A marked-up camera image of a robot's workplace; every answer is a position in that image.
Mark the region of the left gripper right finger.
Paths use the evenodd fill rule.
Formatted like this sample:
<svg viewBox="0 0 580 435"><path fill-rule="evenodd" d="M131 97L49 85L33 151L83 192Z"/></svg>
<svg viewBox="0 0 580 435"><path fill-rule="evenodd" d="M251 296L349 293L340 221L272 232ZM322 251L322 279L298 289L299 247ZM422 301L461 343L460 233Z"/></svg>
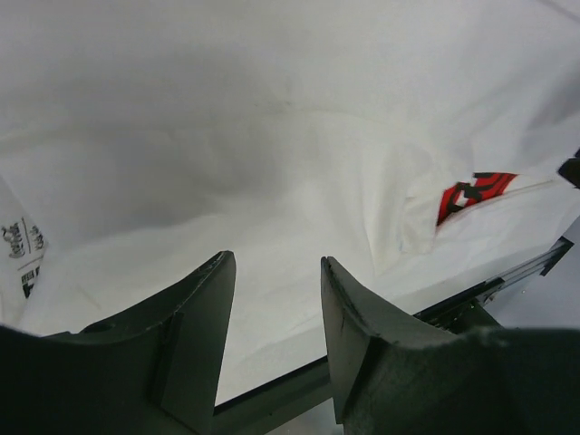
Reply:
<svg viewBox="0 0 580 435"><path fill-rule="evenodd" d="M576 434L579 333L452 333L321 261L334 415L347 434Z"/></svg>

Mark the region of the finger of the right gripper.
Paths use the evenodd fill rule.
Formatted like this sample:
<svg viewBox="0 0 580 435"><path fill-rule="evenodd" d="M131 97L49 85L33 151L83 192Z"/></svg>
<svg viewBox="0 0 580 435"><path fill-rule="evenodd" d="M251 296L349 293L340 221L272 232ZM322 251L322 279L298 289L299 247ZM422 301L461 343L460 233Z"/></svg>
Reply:
<svg viewBox="0 0 580 435"><path fill-rule="evenodd" d="M580 189L580 159L578 157L565 161L558 169L558 174L576 189Z"/></svg>

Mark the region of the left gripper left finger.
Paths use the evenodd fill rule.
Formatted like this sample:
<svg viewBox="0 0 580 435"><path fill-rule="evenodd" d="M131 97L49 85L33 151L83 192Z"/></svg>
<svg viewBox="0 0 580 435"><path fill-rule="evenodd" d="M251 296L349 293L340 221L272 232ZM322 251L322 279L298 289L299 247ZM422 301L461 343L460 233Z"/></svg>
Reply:
<svg viewBox="0 0 580 435"><path fill-rule="evenodd" d="M222 251L79 333L1 331L4 434L208 434L236 282Z"/></svg>

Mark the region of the white t-shirt with red print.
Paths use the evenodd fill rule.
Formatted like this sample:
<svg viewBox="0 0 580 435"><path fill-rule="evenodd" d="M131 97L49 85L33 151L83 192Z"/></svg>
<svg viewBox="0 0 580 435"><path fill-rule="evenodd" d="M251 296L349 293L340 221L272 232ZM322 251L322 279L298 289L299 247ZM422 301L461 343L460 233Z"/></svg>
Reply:
<svg viewBox="0 0 580 435"><path fill-rule="evenodd" d="M1 322L237 260L217 398L324 353L320 260L414 313L579 214L576 1L4 1Z"/></svg>

